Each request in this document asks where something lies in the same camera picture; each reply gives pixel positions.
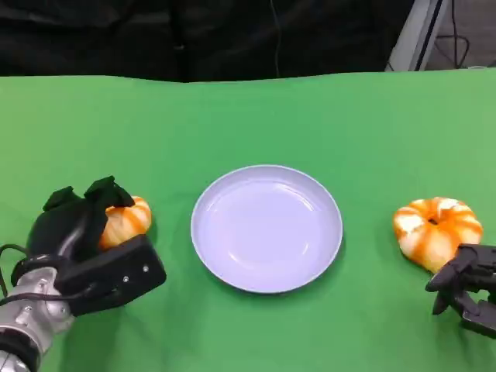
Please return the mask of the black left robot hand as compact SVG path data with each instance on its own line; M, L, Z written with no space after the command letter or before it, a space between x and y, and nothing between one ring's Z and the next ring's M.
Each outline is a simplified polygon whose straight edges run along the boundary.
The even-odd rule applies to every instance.
M99 254L99 242L110 207L131 207L132 196L113 176L94 181L79 196L71 186L55 191L31 228L26 248L32 256L88 260Z

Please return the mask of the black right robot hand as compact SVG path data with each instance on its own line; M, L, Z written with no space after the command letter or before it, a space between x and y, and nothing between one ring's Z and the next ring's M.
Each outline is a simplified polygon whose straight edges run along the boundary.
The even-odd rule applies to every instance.
M435 292L433 315L449 307L470 331L495 337L495 247L464 243L455 257L432 276L425 286Z

